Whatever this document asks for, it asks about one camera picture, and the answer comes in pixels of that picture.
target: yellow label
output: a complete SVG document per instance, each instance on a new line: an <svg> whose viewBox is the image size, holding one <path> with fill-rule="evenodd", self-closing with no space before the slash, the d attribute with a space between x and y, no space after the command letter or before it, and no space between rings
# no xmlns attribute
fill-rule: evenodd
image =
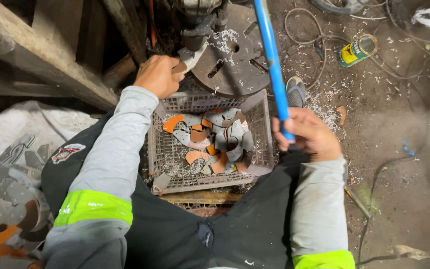
<svg viewBox="0 0 430 269"><path fill-rule="evenodd" d="M358 59L358 57L355 56L353 53L353 50L351 49L351 44L348 46L345 46L343 50L341 51L341 58L346 62L346 64L350 64Z"/></svg>

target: paint can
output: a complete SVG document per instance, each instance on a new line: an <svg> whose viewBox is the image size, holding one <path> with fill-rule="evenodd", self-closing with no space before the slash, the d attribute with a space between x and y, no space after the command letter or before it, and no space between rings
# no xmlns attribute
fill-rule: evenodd
<svg viewBox="0 0 430 269"><path fill-rule="evenodd" d="M344 67L351 67L376 51L377 39L371 34L363 34L338 52L338 61Z"/></svg>

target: hand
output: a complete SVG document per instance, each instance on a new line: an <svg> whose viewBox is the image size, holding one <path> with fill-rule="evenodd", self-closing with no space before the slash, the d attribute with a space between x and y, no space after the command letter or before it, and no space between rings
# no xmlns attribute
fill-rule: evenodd
<svg viewBox="0 0 430 269"><path fill-rule="evenodd" d="M307 108L288 108L290 119L283 122L286 131L295 135L295 145L310 155L310 162L332 161L341 156L338 138L323 121ZM273 135L281 151L290 144L280 132L279 119L271 119Z"/></svg>
<svg viewBox="0 0 430 269"><path fill-rule="evenodd" d="M155 94L159 99L165 99L179 89L183 74L172 74L172 68L180 59L168 56L154 55L140 65L134 86L139 86Z"/></svg>

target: blue pipe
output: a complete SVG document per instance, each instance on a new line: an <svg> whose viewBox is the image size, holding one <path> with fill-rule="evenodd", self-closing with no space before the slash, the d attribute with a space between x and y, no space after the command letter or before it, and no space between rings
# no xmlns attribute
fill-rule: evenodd
<svg viewBox="0 0 430 269"><path fill-rule="evenodd" d="M268 62L268 71L270 74L271 86L275 103L278 110L278 118L281 121L281 132L290 143L294 143L295 137L283 128L283 121L288 119L288 101L285 94L285 83L281 75L281 66L278 60L278 50L276 48L273 27L271 26L270 15L266 0L253 0L255 13L257 14L258 26L261 32L261 40L265 47L265 56Z"/></svg>

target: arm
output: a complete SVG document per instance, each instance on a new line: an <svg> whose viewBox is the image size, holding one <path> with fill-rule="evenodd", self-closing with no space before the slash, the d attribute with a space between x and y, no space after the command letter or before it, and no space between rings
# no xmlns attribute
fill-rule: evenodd
<svg viewBox="0 0 430 269"><path fill-rule="evenodd" d="M310 154L310 162L301 166L290 220L295 269L354 269L344 211L347 164L339 142L308 109L290 108L289 113L284 127L296 135L296 146ZM272 127L280 150L287 150L277 119Z"/></svg>
<svg viewBox="0 0 430 269"><path fill-rule="evenodd" d="M134 86L122 91L80 173L69 187L54 228L46 237L46 268L122 268L132 223L139 151L159 98L178 89L171 74L178 60L155 56L143 64Z"/></svg>

